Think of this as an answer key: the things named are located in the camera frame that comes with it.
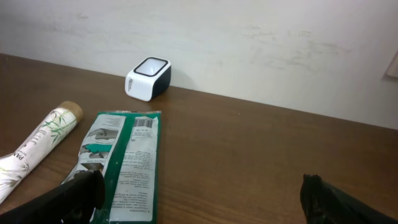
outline green stripe on package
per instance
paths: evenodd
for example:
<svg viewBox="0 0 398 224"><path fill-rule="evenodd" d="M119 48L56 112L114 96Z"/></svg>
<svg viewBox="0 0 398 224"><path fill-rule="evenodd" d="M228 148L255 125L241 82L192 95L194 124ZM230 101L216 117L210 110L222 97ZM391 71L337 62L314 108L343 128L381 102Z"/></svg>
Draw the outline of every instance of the green stripe on package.
<svg viewBox="0 0 398 224"><path fill-rule="evenodd" d="M156 223L160 114L100 112L81 144L79 160L65 181L100 170L105 202L90 223Z"/></svg>

